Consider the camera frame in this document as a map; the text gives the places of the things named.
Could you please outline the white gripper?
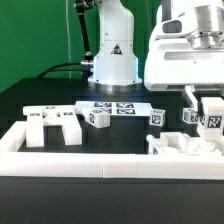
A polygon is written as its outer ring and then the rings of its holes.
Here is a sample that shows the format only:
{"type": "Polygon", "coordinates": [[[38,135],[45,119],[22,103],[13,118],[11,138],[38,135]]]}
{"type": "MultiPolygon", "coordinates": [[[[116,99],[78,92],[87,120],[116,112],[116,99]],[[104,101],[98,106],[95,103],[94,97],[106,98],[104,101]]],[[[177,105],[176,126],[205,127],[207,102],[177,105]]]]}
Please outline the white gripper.
{"type": "Polygon", "coordinates": [[[224,88],[224,8],[195,6],[158,22],[149,40],[144,84],[151,91],[183,89],[195,113],[195,89],[224,88]]]}

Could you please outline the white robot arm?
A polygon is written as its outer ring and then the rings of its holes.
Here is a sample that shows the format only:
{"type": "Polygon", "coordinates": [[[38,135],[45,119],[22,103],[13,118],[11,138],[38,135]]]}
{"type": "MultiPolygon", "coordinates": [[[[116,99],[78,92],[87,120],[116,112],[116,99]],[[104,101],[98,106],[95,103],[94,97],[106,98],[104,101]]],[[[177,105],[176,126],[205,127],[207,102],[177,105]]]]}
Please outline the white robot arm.
{"type": "Polygon", "coordinates": [[[100,50],[89,84],[110,91],[144,84],[150,91],[224,90],[224,0],[162,0],[149,39],[144,77],[133,53],[134,18],[120,0],[95,0],[100,50]]]}

